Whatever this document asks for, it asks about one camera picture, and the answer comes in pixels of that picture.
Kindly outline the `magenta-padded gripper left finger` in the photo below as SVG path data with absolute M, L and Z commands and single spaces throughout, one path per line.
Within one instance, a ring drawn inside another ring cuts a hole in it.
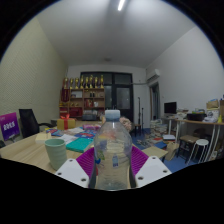
M 77 159 L 68 159 L 55 175 L 78 186 L 94 188 L 96 184 L 94 149 L 88 149 Z

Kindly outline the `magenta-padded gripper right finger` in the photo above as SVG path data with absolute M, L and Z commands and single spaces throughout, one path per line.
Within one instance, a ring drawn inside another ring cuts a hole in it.
M 132 147 L 131 167 L 129 171 L 130 186 L 140 188 L 157 181 L 171 171 L 156 156 L 148 156 L 137 147 Z

